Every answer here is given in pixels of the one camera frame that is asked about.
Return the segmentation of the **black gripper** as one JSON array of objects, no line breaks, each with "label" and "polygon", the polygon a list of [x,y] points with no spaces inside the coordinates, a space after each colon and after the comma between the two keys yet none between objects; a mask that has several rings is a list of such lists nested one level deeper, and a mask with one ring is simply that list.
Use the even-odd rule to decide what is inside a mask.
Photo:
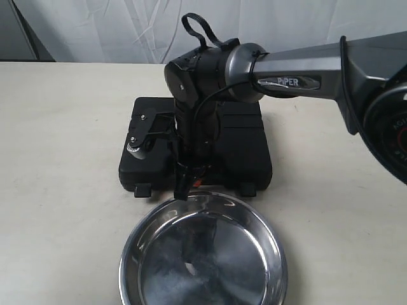
[{"label": "black gripper", "polygon": [[186,201],[190,191],[191,173],[188,167],[207,166],[214,159],[214,146],[220,134],[218,102],[210,100],[202,107],[174,100],[175,132],[173,145],[174,198]]}]

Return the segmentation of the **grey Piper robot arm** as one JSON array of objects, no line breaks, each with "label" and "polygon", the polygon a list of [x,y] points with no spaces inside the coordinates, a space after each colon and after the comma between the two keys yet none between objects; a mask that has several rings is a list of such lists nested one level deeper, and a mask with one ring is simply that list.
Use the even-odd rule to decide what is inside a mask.
[{"label": "grey Piper robot arm", "polygon": [[177,199],[188,197],[209,165],[217,103],[263,96],[334,100],[348,132],[406,181],[405,32],[277,53],[237,39],[202,43],[170,61],[164,76],[175,107]]}]

